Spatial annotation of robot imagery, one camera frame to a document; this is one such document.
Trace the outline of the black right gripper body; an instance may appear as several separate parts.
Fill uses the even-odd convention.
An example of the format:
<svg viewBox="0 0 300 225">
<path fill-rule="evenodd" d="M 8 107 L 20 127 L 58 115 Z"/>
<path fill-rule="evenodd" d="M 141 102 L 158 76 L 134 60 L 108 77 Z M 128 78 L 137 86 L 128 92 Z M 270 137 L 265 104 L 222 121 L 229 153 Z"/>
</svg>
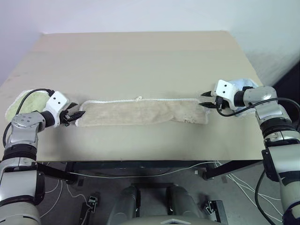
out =
<svg viewBox="0 0 300 225">
<path fill-rule="evenodd" d="M 213 104 L 213 108 L 215 109 L 226 109 L 227 108 L 227 101 L 224 100 L 222 97 L 218 96 L 214 91 L 211 91 L 210 95 L 215 97 L 215 102 Z"/>
</svg>

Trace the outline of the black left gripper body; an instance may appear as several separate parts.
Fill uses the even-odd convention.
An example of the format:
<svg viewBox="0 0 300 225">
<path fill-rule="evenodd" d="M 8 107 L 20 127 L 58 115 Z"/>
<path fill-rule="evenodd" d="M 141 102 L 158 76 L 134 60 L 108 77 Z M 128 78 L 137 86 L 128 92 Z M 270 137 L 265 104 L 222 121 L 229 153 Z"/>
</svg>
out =
<svg viewBox="0 0 300 225">
<path fill-rule="evenodd" d="M 68 114 L 69 110 L 65 109 L 60 113 L 60 124 L 68 127 L 76 118 Z"/>
</svg>

